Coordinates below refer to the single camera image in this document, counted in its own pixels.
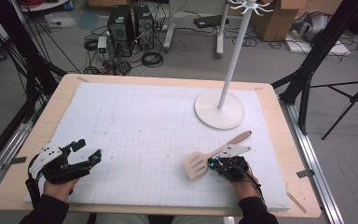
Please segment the black stand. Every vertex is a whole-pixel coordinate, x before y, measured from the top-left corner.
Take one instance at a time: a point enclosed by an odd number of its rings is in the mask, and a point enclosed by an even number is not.
[[[285,92],[280,94],[280,99],[289,105],[293,105],[297,96],[302,92],[298,126],[303,134],[307,134],[305,125],[312,77],[357,14],[358,0],[343,0],[300,67],[291,75],[271,84],[276,89],[289,83]]]
[[[347,94],[346,92],[335,88],[335,86],[343,86],[343,85],[351,85],[351,84],[358,84],[358,81],[326,84],[326,85],[319,85],[319,86],[311,86],[311,88],[328,87],[328,88],[332,89],[333,91],[337,91],[338,93],[348,97],[350,99],[350,102],[351,102],[351,104],[345,109],[345,111],[341,114],[341,116],[339,116],[339,118],[333,124],[333,126],[322,137],[323,140],[327,137],[327,135],[329,135],[333,131],[333,129],[338,125],[338,123],[342,120],[342,118],[344,118],[344,116],[350,111],[350,109],[354,106],[354,104],[358,103],[358,92],[356,92],[356,94],[351,96],[351,95]]]
[[[26,95],[27,111],[25,121],[34,114],[34,105],[41,94],[51,96],[58,86],[57,77],[67,72],[46,60],[39,53],[33,39],[28,34],[11,1],[0,1],[0,24],[10,37],[18,54],[12,54],[10,46],[0,36],[2,46],[7,49],[20,74],[27,78]]]

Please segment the computer tower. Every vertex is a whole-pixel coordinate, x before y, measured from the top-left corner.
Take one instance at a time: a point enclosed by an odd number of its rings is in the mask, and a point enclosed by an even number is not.
[[[131,44],[134,40],[130,6],[113,6],[107,27],[112,39],[115,56],[130,57],[132,55]]]
[[[148,6],[134,6],[133,18],[135,38],[139,49],[152,49],[154,47],[154,20]]]

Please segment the white coat rack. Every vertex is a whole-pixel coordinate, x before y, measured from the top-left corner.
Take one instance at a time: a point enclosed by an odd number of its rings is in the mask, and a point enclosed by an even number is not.
[[[228,67],[227,76],[223,90],[211,90],[203,92],[196,100],[194,104],[197,116],[205,124],[214,127],[216,129],[228,130],[233,129],[242,124],[245,118],[245,108],[242,102],[235,95],[227,92],[229,84],[234,73],[235,66],[237,64],[238,57],[240,56],[242,41],[245,38],[246,29],[249,25],[252,12],[257,15],[261,15],[257,10],[260,9],[265,12],[271,12],[272,10],[265,10],[263,7],[269,4],[259,5],[255,0],[247,0],[239,3],[233,2],[232,4],[240,5],[233,7],[238,9],[244,7],[242,12],[242,21],[240,31],[238,33],[237,41],[235,43],[234,52],[232,54],[231,62]]]

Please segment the cardboard box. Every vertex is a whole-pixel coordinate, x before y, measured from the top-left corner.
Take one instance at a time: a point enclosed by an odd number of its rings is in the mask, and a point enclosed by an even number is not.
[[[129,5],[131,0],[89,0],[90,7],[112,7],[114,5]]]
[[[320,11],[329,15],[333,15],[341,3],[342,0],[307,0],[307,6],[298,11],[298,16],[303,15],[306,11]]]
[[[273,9],[273,12],[258,10],[263,16],[253,13],[250,24],[255,33],[266,41],[283,41],[289,34],[290,27],[296,18],[298,11],[305,8],[307,0],[263,0],[270,3],[265,9]]]

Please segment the aluminum rail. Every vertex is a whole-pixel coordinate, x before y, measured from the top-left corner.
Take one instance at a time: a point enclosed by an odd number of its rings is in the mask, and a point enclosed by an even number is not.
[[[37,103],[35,111],[40,111],[42,108],[41,103]],[[22,123],[11,135],[10,139],[5,144],[4,148],[0,152],[0,182],[7,172],[5,166],[9,166],[13,158],[16,157],[17,153],[21,149],[23,143],[27,139],[29,133],[34,127],[34,121],[38,118],[39,114],[35,113],[27,123]]]
[[[298,112],[295,105],[288,105],[285,102],[280,101],[283,113],[286,113],[290,120],[289,125],[292,126],[294,133],[296,134],[296,140],[302,152],[302,158],[308,165],[308,169],[312,170],[315,175],[310,177],[314,186],[319,192],[320,200],[324,205],[324,211],[327,214],[330,223],[332,224],[343,224],[341,213],[338,210],[336,201],[334,200],[333,194],[328,187],[327,181],[324,177],[322,167],[318,162],[315,151],[310,143],[310,139],[307,135],[304,135],[299,127]]]

